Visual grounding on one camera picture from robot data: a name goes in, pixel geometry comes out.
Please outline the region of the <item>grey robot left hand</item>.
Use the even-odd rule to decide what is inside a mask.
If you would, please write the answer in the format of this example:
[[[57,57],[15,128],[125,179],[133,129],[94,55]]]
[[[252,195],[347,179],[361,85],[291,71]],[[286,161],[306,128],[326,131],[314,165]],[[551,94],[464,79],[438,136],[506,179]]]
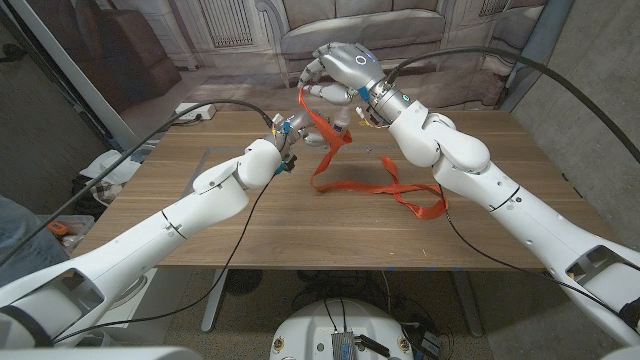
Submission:
[[[312,118],[305,110],[301,110],[288,118],[284,118],[281,114],[276,114],[272,118],[272,133],[267,137],[267,140],[276,146],[281,158],[285,159],[290,154],[292,146],[298,140],[303,140],[306,145],[312,147],[328,144],[328,141],[314,128],[315,125]]]

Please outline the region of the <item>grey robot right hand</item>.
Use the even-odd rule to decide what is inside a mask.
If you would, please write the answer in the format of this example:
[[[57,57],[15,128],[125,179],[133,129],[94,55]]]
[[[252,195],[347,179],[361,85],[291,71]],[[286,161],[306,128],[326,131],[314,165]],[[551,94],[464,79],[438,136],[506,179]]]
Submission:
[[[377,58],[361,44],[332,42],[312,53],[314,60],[299,77],[298,87],[334,105],[348,105],[355,96],[392,123],[411,105],[397,90]]]

